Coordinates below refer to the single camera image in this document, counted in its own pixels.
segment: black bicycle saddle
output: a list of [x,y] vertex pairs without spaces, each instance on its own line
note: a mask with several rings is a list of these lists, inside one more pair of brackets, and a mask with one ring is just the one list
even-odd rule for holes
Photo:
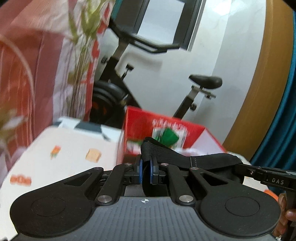
[[189,79],[205,89],[217,89],[222,85],[222,79],[216,76],[192,74],[189,76]]

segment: silver screw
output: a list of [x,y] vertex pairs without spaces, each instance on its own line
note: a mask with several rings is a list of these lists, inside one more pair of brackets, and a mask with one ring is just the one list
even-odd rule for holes
[[97,200],[102,203],[108,203],[112,201],[112,197],[108,195],[102,195],[102,196],[99,196]]
[[193,197],[190,195],[182,195],[181,197],[179,197],[179,200],[181,202],[192,202],[193,201]]

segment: red box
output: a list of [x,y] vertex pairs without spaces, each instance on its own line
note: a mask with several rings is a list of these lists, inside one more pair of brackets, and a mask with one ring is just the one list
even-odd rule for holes
[[143,140],[145,137],[151,137],[153,129],[157,127],[186,131],[186,138],[182,140],[184,149],[192,147],[198,149],[203,155],[226,152],[204,126],[129,106],[119,139],[117,164],[130,162],[129,160],[135,156],[127,150],[128,140]]

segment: exercise bike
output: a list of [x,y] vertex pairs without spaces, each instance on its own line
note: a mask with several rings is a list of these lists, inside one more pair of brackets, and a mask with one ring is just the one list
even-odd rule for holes
[[[119,44],[109,60],[105,56],[101,60],[102,64],[107,64],[100,79],[94,81],[90,122],[120,129],[123,125],[126,106],[141,107],[123,82],[128,72],[132,71],[134,67],[127,64],[126,71],[122,76],[119,76],[115,70],[127,46],[132,44],[151,54],[166,53],[168,50],[179,49],[180,47],[177,44],[156,44],[135,34],[128,33],[120,29],[112,19],[110,19],[108,27],[119,38]],[[175,118],[182,119],[189,109],[196,110],[197,106],[193,101],[199,92],[203,93],[208,99],[215,98],[216,96],[209,90],[219,88],[222,85],[222,79],[215,76],[192,74],[189,79],[199,86],[192,85],[191,91],[173,115]]]

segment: black webbing strap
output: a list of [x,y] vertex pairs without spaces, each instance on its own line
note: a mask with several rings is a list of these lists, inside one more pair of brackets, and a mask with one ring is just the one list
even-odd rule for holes
[[155,139],[146,137],[141,145],[143,162],[150,161],[152,155],[156,157],[159,164],[169,163],[185,169],[199,167],[204,170],[211,170],[242,163],[238,157],[226,153],[206,156],[183,156],[162,145]]

